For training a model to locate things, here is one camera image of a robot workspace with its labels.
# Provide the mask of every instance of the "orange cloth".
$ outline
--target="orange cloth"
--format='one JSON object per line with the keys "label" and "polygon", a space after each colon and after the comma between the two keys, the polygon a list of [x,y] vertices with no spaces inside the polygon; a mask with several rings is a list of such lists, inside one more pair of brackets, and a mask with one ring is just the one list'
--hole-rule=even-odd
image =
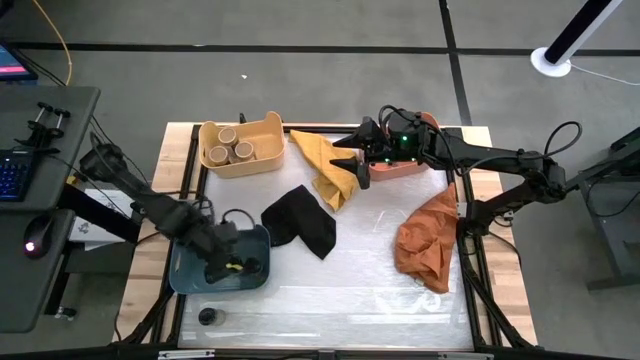
{"label": "orange cloth", "polygon": [[449,291],[449,264],[456,241],[455,185],[427,201],[400,225],[395,263],[399,272],[424,282],[437,293]]}

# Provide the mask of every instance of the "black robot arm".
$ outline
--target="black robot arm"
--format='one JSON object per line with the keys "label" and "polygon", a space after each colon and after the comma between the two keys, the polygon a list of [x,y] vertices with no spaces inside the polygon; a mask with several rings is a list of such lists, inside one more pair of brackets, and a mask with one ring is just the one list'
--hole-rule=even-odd
{"label": "black robot arm", "polygon": [[233,222],[212,224],[209,218],[190,204],[157,193],[127,169],[122,150],[113,144],[101,144],[91,134],[93,150],[80,160],[80,171],[95,181],[113,184],[144,210],[144,215],[170,241],[193,250],[207,263],[209,283],[230,275],[238,261],[233,256],[238,231]]}
{"label": "black robot arm", "polygon": [[362,189],[370,185],[370,165],[381,162],[415,161],[458,175],[477,168],[522,176],[524,181],[519,186],[487,201],[475,200],[467,205],[465,230],[476,235],[487,235],[496,216],[518,211],[531,202],[554,203],[564,199],[564,169],[549,155],[471,145],[430,124],[421,113],[387,107],[393,112],[379,119],[378,124],[365,117],[353,134],[333,144],[362,151],[361,159],[331,161],[355,174]]}

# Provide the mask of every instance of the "black desk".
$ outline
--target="black desk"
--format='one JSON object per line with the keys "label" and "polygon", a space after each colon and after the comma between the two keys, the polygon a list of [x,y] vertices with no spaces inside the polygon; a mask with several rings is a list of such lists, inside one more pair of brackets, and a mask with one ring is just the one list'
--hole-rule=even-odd
{"label": "black desk", "polygon": [[[0,86],[0,148],[10,149],[17,145],[14,138],[29,137],[27,121],[36,118],[40,111],[37,102],[44,101],[71,112],[71,118],[63,120],[65,136],[54,140],[51,147],[60,150],[56,157],[73,164],[99,94],[98,89],[89,87]],[[56,122],[57,117],[51,114],[45,124],[54,127]],[[70,250],[67,239],[74,215],[126,240],[137,239],[139,225],[65,185],[69,173],[64,163],[42,158],[25,201],[0,202],[0,333],[33,329],[50,288],[45,313],[55,314],[69,276],[65,271]],[[54,211],[51,248],[46,256],[32,260],[22,252],[24,231],[34,217],[46,211]]]}

